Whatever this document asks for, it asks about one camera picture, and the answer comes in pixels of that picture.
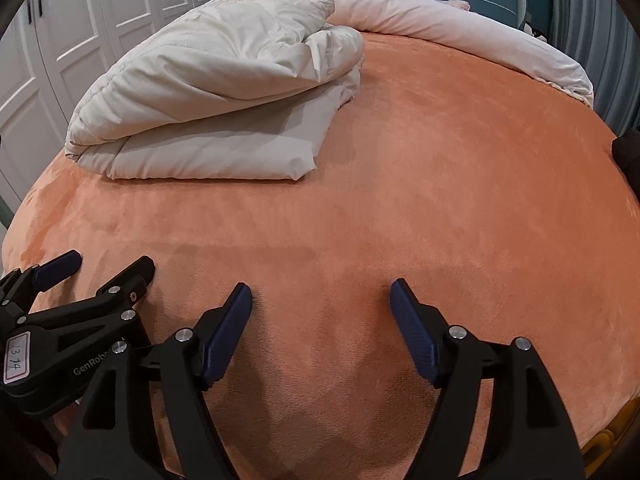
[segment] bolt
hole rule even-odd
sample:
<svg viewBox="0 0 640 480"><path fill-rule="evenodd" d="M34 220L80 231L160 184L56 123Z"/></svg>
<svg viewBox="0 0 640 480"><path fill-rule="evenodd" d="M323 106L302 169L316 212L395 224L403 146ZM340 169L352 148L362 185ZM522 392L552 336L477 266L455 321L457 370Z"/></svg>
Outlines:
<svg viewBox="0 0 640 480"><path fill-rule="evenodd" d="M111 351L114 354L122 354L127 349L127 343L125 341L116 341L111 345Z"/></svg>
<svg viewBox="0 0 640 480"><path fill-rule="evenodd" d="M183 328L175 333L175 338L180 342L188 341L193 337L193 332L189 328Z"/></svg>
<svg viewBox="0 0 640 480"><path fill-rule="evenodd" d="M464 339L466 337L466 334L466 328L464 328L463 326L454 325L449 328L449 335L453 339Z"/></svg>
<svg viewBox="0 0 640 480"><path fill-rule="evenodd" d="M531 341L529 341L526 337L517 337L516 346L520 350L529 350L531 348Z"/></svg>
<svg viewBox="0 0 640 480"><path fill-rule="evenodd" d="M120 314L120 318L123 321L128 321L129 319L133 319L136 317L135 310L125 310L122 314Z"/></svg>

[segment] curtain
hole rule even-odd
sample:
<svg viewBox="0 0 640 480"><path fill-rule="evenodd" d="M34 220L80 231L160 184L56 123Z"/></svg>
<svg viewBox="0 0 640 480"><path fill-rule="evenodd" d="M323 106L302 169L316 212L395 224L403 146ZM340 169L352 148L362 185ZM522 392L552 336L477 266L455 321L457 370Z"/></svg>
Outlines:
<svg viewBox="0 0 640 480"><path fill-rule="evenodd" d="M550 43L584 67L594 109L620 136L640 123L640 40L615 0L554 0Z"/></svg>

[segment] orange plush blanket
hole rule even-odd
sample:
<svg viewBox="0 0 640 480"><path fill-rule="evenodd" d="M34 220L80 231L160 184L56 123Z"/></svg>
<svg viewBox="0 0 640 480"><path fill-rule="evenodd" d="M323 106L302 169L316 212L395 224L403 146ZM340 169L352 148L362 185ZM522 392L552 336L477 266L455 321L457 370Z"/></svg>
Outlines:
<svg viewBox="0 0 640 480"><path fill-rule="evenodd" d="M584 444L640 387L640 218L612 133L523 74L365 36L360 93L302 181L112 182L60 155L15 216L4 268L80 251L78 275L38 299L48 308L148 254L138 309L155 342L251 286L252 318L207 394L243 480L402 478L437 393L389 311L398 277L480 338L530 337ZM484 396L467 470L488 409Z"/></svg>

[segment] white quilt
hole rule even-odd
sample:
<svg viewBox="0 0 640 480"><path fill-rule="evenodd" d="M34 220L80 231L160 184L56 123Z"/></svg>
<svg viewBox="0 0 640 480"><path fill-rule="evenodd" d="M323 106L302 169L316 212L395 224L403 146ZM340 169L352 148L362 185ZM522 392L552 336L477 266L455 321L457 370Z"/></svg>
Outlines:
<svg viewBox="0 0 640 480"><path fill-rule="evenodd" d="M579 63L442 2L212 0L88 89L65 154L109 178L297 180L315 168L336 110L360 85L364 41L354 29L458 48L593 105Z"/></svg>

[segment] white wardrobe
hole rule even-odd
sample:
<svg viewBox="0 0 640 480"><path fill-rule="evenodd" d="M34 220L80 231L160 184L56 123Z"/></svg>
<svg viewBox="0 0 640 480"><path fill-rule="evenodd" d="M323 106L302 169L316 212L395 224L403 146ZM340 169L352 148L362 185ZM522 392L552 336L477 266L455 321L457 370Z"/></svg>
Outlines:
<svg viewBox="0 0 640 480"><path fill-rule="evenodd" d="M0 40L0 196L15 212L91 84L209 0L26 0Z"/></svg>

